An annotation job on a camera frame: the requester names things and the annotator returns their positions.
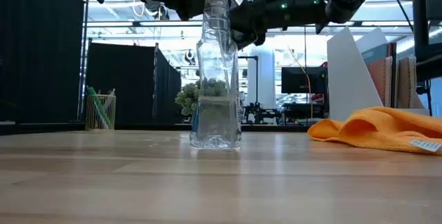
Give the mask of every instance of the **clear plastic bottle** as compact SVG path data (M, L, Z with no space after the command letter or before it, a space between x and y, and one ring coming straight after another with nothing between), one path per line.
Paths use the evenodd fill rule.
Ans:
M237 148L241 139L238 48L230 35L227 0L206 0L197 54L200 95L191 144L203 149Z

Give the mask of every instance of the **wooden table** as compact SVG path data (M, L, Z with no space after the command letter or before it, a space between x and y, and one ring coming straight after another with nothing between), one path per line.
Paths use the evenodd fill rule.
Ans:
M0 137L0 223L442 223L442 158L243 133L198 151L186 132Z

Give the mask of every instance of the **cloth label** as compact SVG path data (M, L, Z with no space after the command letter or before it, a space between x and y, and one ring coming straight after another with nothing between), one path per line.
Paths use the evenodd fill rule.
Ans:
M419 147L421 149L424 149L426 151L436 152L439 148L442 147L442 144L434 143L434 142L427 142L422 140L412 140L410 142L411 145L415 147Z

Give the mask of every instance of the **orange microfiber towel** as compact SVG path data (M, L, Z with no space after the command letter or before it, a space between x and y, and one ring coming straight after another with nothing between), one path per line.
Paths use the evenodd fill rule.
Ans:
M409 113L386 107L355 111L343 123L322 120L309 130L317 141L338 141L360 148L408 151L442 156L410 144L413 140L442 144L442 118Z

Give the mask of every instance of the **water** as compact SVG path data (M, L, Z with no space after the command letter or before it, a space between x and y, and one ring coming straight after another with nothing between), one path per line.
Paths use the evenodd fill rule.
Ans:
M191 145L201 149L233 149L240 145L236 99L200 97L194 116Z

